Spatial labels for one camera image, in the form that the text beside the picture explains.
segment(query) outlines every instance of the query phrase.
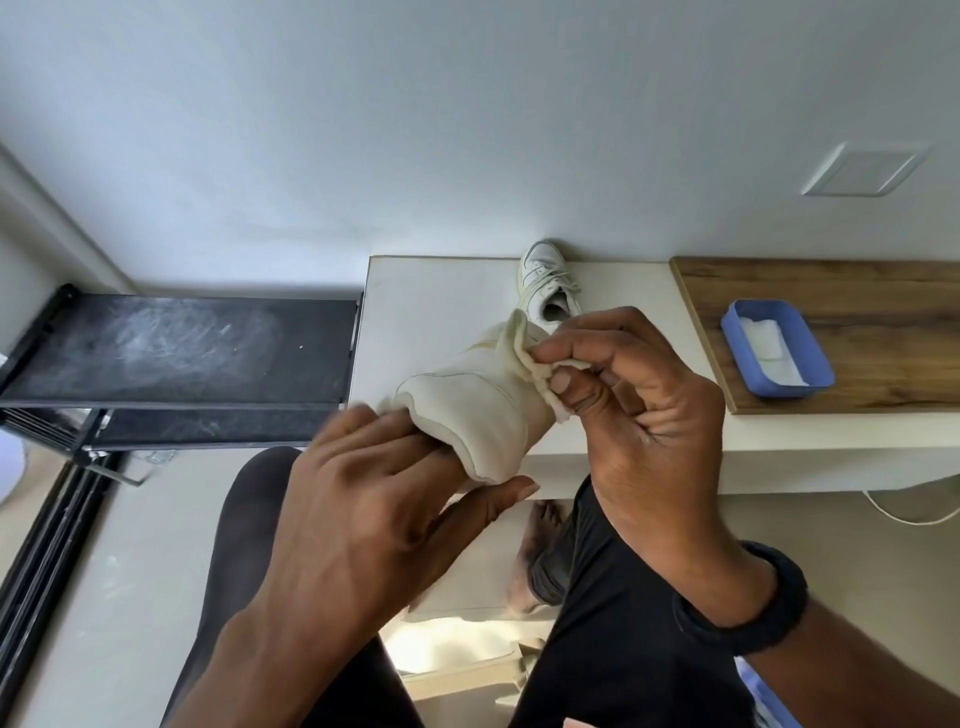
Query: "person's left hand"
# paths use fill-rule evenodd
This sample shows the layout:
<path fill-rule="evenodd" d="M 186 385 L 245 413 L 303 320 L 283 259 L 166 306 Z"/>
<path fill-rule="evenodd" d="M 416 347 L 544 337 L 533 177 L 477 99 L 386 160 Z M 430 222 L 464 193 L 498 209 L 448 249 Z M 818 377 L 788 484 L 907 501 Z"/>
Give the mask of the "person's left hand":
<path fill-rule="evenodd" d="M 249 609 L 308 666 L 328 667 L 331 650 L 345 663 L 537 490 L 518 476 L 444 509 L 466 479 L 453 449 L 419 432 L 406 411 L 378 417 L 362 405 L 336 416 L 294 463 Z"/>

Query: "fingernail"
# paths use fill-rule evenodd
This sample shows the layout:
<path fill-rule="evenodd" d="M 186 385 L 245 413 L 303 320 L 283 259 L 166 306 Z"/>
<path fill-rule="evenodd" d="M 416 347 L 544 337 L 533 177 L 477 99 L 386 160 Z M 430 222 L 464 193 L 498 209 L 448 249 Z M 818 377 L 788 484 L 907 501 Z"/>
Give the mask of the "fingernail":
<path fill-rule="evenodd" d="M 570 372 L 558 369 L 557 373 L 550 377 L 550 389 L 558 395 L 565 392 L 568 386 L 570 386 Z"/>
<path fill-rule="evenodd" d="M 531 483 L 522 491 L 516 494 L 516 502 L 519 503 L 522 500 L 526 500 L 528 497 L 532 496 L 540 489 L 539 483 Z"/>

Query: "bare foot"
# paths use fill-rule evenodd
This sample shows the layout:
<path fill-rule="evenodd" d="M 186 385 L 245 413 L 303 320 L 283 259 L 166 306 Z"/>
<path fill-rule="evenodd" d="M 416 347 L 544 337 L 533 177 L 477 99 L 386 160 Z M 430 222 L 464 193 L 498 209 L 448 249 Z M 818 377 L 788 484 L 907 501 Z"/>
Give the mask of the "bare foot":
<path fill-rule="evenodd" d="M 514 560 L 514 574 L 507 590 L 507 609 L 516 615 L 529 615 L 540 601 L 530 591 L 527 577 L 530 567 L 553 541 L 564 515 L 553 500 L 538 500 L 530 509 L 530 518 L 527 520 L 527 529 L 523 532 L 520 542 L 520 551 Z"/>

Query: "hand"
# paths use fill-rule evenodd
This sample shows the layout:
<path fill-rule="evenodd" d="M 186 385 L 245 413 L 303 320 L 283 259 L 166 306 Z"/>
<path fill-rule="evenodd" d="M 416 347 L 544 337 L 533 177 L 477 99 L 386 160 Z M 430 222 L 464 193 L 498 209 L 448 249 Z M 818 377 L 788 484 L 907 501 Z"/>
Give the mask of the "hand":
<path fill-rule="evenodd" d="M 593 488 L 623 540 L 647 563 L 729 547 L 717 488 L 723 393 L 692 372 L 635 308 L 578 316 L 531 350 L 540 362 L 576 358 L 551 388 L 583 422 Z"/>
<path fill-rule="evenodd" d="M 538 487 L 518 476 L 444 510 L 466 479 L 453 449 L 406 411 L 378 417 L 359 406 L 334 418 L 294 464 L 251 604 L 284 660 L 319 669 L 332 649 L 345 663 Z"/>

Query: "white desk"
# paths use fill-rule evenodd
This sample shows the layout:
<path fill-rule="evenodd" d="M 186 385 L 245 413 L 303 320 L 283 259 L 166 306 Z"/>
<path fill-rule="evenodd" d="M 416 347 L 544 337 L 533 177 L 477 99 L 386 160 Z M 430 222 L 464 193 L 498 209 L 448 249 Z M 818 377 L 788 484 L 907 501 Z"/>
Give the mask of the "white desk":
<path fill-rule="evenodd" d="M 572 263 L 584 310 L 634 305 L 696 372 L 713 378 L 666 263 Z M 516 260 L 371 258 L 350 398 L 376 403 L 506 319 Z M 960 413 L 728 416 L 726 493 L 904 488 L 960 473 Z M 579 421 L 555 426 L 524 471 L 548 497 L 572 495 L 587 472 Z"/>

